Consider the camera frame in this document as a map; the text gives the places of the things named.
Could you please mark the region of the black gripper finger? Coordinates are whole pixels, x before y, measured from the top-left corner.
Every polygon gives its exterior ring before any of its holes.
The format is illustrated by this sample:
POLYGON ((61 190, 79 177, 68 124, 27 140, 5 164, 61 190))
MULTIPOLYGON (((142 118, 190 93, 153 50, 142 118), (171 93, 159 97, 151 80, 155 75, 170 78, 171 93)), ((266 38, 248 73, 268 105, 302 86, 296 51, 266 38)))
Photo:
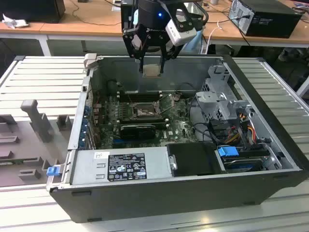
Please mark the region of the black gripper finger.
POLYGON ((144 56, 146 53, 146 39, 142 37, 142 30, 139 28, 124 29, 123 41, 131 58, 140 62, 139 72, 143 73, 144 56))
POLYGON ((178 54, 181 51, 181 46, 172 46, 172 48, 167 51, 166 49, 166 45, 165 44, 161 44, 160 45, 160 50, 161 50, 161 57, 160 57, 160 73, 164 73, 164 65, 165 62, 170 60, 170 59, 175 59, 178 54))

